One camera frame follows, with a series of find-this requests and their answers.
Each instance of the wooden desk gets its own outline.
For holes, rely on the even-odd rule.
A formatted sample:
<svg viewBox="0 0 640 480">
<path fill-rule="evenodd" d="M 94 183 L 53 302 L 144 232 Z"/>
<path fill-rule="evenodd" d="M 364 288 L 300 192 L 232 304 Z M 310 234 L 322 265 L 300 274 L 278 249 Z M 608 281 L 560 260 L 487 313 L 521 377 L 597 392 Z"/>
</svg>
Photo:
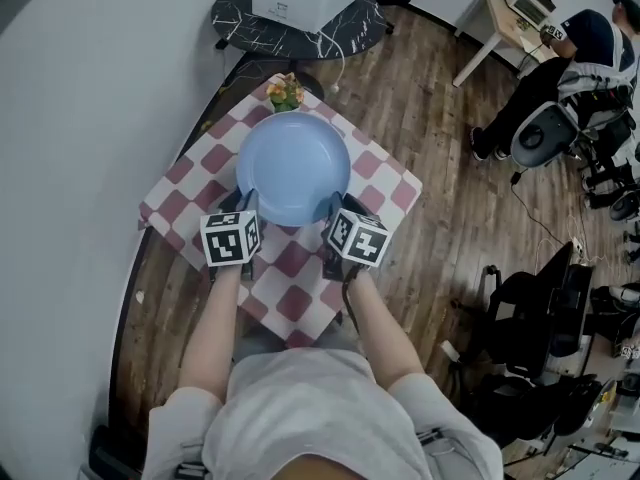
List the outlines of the wooden desk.
<svg viewBox="0 0 640 480">
<path fill-rule="evenodd" d="M 458 20 L 455 36 L 460 37 L 464 26 L 469 19 L 477 14 L 484 6 L 489 8 L 491 14 L 491 21 L 493 23 L 494 33 L 487 40 L 484 46 L 478 53 L 469 61 L 469 63 L 460 71 L 458 76 L 453 80 L 455 87 L 460 87 L 462 82 L 476 69 L 484 58 L 491 53 L 491 51 L 500 43 L 504 41 L 514 48 L 518 48 L 525 51 L 522 45 L 522 38 L 527 40 L 532 45 L 538 46 L 540 44 L 539 33 L 533 27 L 528 30 L 522 30 L 518 27 L 517 21 L 520 18 L 518 14 L 513 12 L 505 3 L 504 0 L 473 0 L 471 5 L 464 11 L 460 19 Z M 550 48 L 542 46 L 538 52 L 545 60 L 549 60 L 555 57 L 555 53 Z"/>
</svg>

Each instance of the hand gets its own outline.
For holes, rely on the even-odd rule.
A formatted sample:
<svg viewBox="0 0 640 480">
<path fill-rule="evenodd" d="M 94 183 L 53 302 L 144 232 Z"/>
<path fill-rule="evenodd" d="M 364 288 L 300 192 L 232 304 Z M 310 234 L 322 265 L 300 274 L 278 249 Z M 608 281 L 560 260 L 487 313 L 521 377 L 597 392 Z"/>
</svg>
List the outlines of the hand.
<svg viewBox="0 0 640 480">
<path fill-rule="evenodd" d="M 542 29 L 540 31 L 540 42 L 545 46 L 551 46 L 551 41 L 553 40 L 553 36 L 547 32 L 546 29 Z"/>
</svg>

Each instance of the table leg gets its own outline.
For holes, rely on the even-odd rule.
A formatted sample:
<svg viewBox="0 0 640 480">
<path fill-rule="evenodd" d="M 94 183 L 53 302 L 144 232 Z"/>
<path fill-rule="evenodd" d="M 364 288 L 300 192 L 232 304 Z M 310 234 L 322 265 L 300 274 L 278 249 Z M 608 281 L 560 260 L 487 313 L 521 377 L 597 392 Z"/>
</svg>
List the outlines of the table leg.
<svg viewBox="0 0 640 480">
<path fill-rule="evenodd" d="M 289 61 L 289 71 L 293 72 L 296 75 L 296 78 L 298 79 L 298 82 L 300 82 L 300 85 L 302 85 L 302 87 L 304 87 L 320 101 L 324 101 L 324 89 L 322 88 L 322 84 L 320 84 L 320 82 L 318 82 L 318 80 L 312 77 L 309 73 L 300 71 L 298 69 L 297 60 Z"/>
<path fill-rule="evenodd" d="M 462 15 L 456 21 L 456 31 L 453 34 L 455 37 L 460 37 L 460 34 L 462 34 L 462 32 L 464 31 L 464 26 L 469 21 L 469 18 L 471 18 L 471 16 L 473 16 L 478 11 L 478 8 L 482 3 L 484 3 L 484 0 L 473 0 L 469 4 L 469 7 L 464 10 Z"/>
<path fill-rule="evenodd" d="M 521 69 L 517 74 L 518 80 L 522 80 L 525 76 L 529 75 L 534 69 L 536 69 L 540 64 L 535 61 L 527 64 L 524 69 Z"/>
<path fill-rule="evenodd" d="M 476 53 L 467 65 L 462 68 L 462 71 L 458 74 L 457 77 L 453 80 L 454 87 L 460 87 L 462 82 L 464 82 L 467 77 L 471 74 L 471 72 L 478 67 L 484 58 L 491 53 L 491 51 L 497 46 L 500 42 L 500 34 L 498 32 L 494 32 L 494 34 L 489 38 L 489 40 L 484 44 L 480 51 Z"/>
</svg>

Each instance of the gray shirt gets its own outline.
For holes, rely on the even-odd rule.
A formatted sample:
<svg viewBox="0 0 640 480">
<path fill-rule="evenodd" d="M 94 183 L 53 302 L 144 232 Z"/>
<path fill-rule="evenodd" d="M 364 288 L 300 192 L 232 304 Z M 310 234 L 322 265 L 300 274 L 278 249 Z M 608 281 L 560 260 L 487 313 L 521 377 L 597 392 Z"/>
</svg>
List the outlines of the gray shirt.
<svg viewBox="0 0 640 480">
<path fill-rule="evenodd" d="M 215 480 L 270 479 L 302 455 L 369 480 L 503 477 L 497 445 L 427 375 L 387 392 L 359 354 L 292 349 L 242 360 L 225 405 L 181 388 L 153 409 L 143 480 L 174 478 L 185 462 L 201 462 Z"/>
</svg>

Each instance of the red and white tablecloth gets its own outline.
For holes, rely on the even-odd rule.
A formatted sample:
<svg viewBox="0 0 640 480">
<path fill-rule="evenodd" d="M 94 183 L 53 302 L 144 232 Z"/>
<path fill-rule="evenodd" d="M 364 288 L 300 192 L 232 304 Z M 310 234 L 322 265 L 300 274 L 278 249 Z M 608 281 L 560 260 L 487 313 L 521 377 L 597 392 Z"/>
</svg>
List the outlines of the red and white tablecloth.
<svg viewBox="0 0 640 480">
<path fill-rule="evenodd" d="M 214 213 L 235 189 L 236 155 L 249 131 L 272 114 L 265 82 L 209 129 L 169 169 L 140 204 L 153 226 L 191 265 L 207 274 L 200 216 Z M 378 144 L 309 92 L 302 112 L 316 115 L 344 138 L 351 158 L 348 191 L 394 231 L 422 184 Z M 267 224 L 254 256 L 254 281 L 240 289 L 240 306 L 290 347 L 315 341 L 342 308 L 341 285 L 322 279 L 323 222 L 304 228 Z"/>
</svg>

